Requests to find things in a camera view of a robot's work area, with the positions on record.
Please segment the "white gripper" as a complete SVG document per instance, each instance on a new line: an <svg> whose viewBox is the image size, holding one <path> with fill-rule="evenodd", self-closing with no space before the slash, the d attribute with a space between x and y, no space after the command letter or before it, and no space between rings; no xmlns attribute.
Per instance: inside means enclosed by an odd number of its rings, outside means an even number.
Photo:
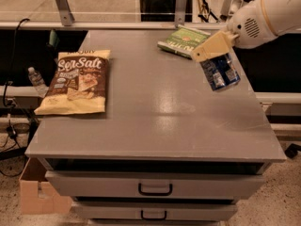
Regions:
<svg viewBox="0 0 301 226"><path fill-rule="evenodd" d="M234 46L251 49L274 40L263 0L254 0L240 8L228 21L228 31L218 31L191 52L196 62L220 57Z"/></svg>

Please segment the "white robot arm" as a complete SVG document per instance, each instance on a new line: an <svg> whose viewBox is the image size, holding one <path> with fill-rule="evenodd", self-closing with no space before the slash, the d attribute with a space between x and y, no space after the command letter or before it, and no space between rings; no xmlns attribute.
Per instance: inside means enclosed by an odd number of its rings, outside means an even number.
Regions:
<svg viewBox="0 0 301 226"><path fill-rule="evenodd" d="M197 46L191 57L202 62L228 53L232 47L252 49L301 26L301 0L253 0L227 25Z"/></svg>

